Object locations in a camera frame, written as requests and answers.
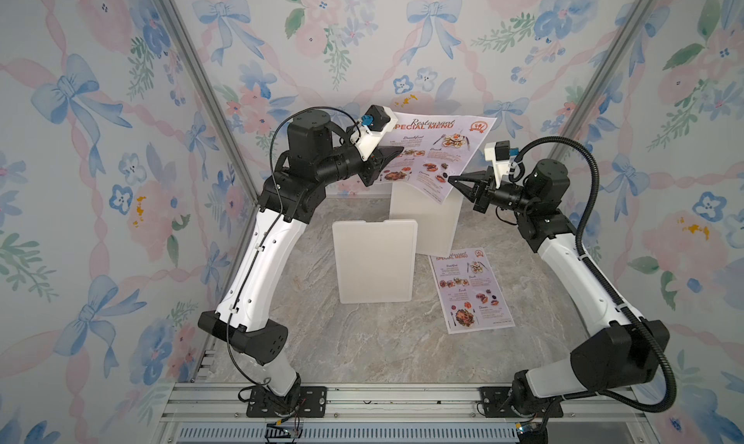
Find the restaurant special menu sheet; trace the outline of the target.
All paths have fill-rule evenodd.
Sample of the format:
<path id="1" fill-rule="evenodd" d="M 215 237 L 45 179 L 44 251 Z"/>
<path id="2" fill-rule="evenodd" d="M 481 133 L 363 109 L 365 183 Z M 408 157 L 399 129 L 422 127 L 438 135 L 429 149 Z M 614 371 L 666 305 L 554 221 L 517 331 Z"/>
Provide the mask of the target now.
<path id="1" fill-rule="evenodd" d="M 403 147 L 393 164 L 400 171 L 387 182 L 408 184 L 436 203 L 443 203 L 453 187 L 449 176 L 464 172 L 498 118 L 430 116 L 398 113 L 398 124 L 381 145 Z"/>

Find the white narrow rack front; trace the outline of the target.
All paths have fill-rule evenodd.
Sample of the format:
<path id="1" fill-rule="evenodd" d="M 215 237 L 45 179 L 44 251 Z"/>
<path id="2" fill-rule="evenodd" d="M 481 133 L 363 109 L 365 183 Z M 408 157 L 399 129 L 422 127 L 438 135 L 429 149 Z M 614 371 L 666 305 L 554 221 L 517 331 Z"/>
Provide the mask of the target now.
<path id="1" fill-rule="evenodd" d="M 332 232 L 342 304 L 412 300 L 418 238 L 416 221 L 337 221 Z"/>

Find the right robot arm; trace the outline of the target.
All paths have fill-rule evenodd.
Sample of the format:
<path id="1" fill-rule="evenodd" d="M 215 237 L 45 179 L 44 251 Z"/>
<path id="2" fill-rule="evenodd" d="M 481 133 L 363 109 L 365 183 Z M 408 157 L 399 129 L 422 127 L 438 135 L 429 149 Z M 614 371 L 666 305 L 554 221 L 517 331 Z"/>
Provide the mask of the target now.
<path id="1" fill-rule="evenodd" d="M 507 405 L 521 416 L 546 416 L 562 401 L 605 396 L 643 412 L 669 410 L 677 397 L 665 355 L 670 332 L 628 304 L 585 251 L 559 209 L 570 186 L 565 165 L 543 159 L 522 184 L 501 180 L 493 168 L 448 181 L 477 212 L 513 212 L 520 236 L 558 276 L 589 335 L 568 358 L 516 373 Z"/>

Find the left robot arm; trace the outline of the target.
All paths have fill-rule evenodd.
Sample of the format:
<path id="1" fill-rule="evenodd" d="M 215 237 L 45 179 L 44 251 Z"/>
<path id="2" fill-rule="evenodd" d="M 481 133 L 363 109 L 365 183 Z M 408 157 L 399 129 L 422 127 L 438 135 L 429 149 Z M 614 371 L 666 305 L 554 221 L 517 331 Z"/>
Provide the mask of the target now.
<path id="1" fill-rule="evenodd" d="M 311 107 L 280 122 L 288 149 L 269 153 L 272 169 L 249 246 L 217 309 L 199 319 L 200 329 L 224 341 L 231 355 L 243 354 L 263 369 L 262 379 L 248 380 L 254 388 L 286 403 L 300 392 L 301 379 L 283 352 L 289 330 L 269 312 L 291 251 L 326 199 L 327 186 L 352 177 L 372 186 L 402 152 L 383 143 L 397 124 L 391 108 L 372 105 L 346 128 L 332 121 L 333 111 Z"/>

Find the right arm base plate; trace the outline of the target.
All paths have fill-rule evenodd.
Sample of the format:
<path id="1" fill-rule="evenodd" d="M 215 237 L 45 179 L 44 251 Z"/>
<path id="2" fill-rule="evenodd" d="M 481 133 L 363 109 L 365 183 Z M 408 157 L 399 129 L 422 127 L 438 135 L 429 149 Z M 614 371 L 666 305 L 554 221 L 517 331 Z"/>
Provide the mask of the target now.
<path id="1" fill-rule="evenodd" d="M 480 414 L 486 418 L 564 417 L 561 405 L 550 405 L 552 399 L 535 398 L 523 389 L 515 393 L 511 386 L 482 386 L 478 392 Z"/>

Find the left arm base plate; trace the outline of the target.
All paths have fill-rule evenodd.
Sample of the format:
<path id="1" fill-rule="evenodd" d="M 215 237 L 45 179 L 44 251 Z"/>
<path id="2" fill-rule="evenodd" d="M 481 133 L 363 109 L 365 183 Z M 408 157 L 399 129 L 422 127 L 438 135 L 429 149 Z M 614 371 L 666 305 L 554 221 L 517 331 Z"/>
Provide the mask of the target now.
<path id="1" fill-rule="evenodd" d="M 249 397 L 238 395 L 246 404 L 248 418 L 324 418 L 328 391 L 324 386 L 296 386 L 285 397 L 279 397 L 269 388 L 254 386 Z"/>

